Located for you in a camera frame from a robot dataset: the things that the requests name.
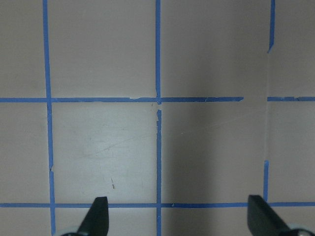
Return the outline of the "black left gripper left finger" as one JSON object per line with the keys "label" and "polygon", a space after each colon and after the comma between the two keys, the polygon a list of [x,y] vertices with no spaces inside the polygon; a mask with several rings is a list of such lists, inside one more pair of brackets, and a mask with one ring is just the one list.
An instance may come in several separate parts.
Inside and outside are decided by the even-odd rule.
{"label": "black left gripper left finger", "polygon": [[108,199],[107,197],[97,197],[76,233],[80,236],[107,236],[108,231]]}

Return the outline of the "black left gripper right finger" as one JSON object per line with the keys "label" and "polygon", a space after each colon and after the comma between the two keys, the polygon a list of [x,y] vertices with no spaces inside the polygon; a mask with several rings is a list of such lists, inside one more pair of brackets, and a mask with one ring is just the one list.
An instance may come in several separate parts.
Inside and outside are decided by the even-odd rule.
{"label": "black left gripper right finger", "polygon": [[260,195],[248,196],[247,225],[252,236],[280,236],[289,232],[288,225]]}

